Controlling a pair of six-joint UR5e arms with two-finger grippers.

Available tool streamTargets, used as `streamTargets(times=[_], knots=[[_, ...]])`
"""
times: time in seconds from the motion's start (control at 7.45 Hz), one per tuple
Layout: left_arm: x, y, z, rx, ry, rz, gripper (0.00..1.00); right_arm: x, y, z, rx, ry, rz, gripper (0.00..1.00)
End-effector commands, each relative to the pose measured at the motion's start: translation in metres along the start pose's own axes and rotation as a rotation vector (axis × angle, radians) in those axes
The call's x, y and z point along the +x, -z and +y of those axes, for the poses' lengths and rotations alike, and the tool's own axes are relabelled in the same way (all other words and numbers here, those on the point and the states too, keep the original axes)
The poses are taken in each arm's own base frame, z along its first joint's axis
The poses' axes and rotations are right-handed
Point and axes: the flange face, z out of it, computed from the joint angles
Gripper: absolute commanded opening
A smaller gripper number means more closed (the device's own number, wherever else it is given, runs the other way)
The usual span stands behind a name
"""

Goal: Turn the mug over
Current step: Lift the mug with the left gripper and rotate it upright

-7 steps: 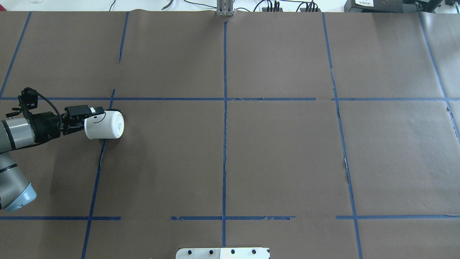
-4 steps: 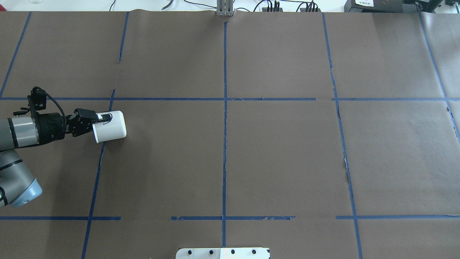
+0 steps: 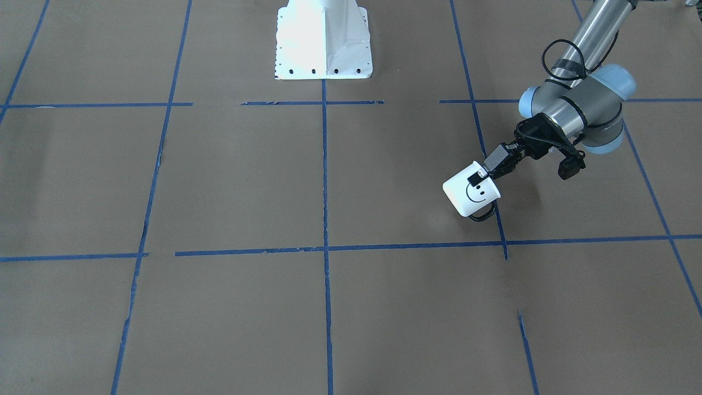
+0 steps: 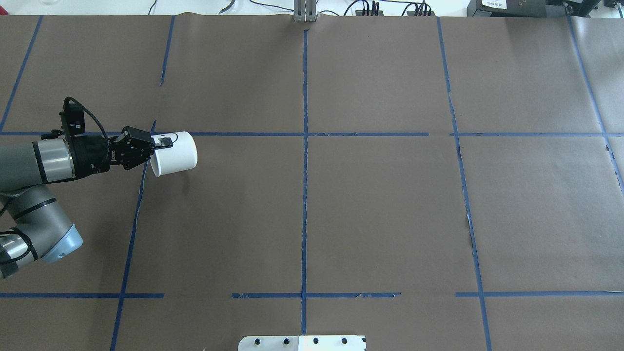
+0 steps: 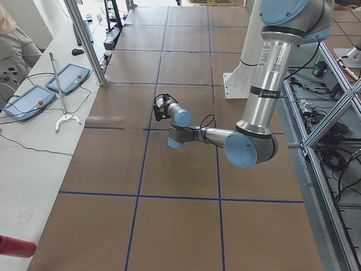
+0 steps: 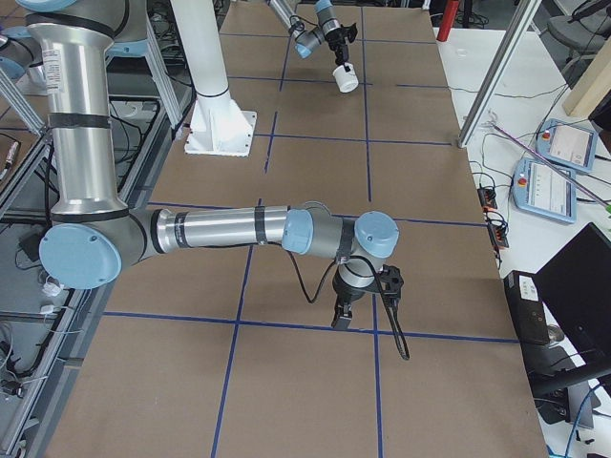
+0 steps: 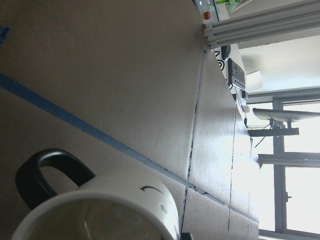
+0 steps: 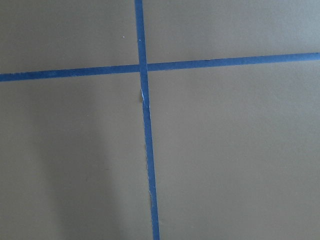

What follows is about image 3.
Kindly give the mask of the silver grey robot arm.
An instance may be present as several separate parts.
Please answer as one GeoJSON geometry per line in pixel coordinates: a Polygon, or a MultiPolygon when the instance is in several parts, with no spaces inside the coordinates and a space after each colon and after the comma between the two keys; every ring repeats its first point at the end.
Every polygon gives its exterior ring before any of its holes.
{"type": "Polygon", "coordinates": [[[558,175],[566,180],[586,168],[586,151],[616,148],[624,125],[622,104],[636,90],[629,71],[604,64],[636,1],[596,1],[587,12],[567,50],[551,67],[542,85],[529,88],[519,101],[523,120],[514,141],[501,143],[483,165],[469,171],[470,185],[511,173],[529,157],[541,159],[551,149],[564,156],[558,175]]]}

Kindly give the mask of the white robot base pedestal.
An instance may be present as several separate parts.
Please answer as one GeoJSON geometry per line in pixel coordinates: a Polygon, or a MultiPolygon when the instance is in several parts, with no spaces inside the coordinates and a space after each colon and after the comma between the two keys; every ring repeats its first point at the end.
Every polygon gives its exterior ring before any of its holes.
{"type": "Polygon", "coordinates": [[[369,15],[356,1],[289,1],[276,22],[276,80],[372,77],[369,15]]]}

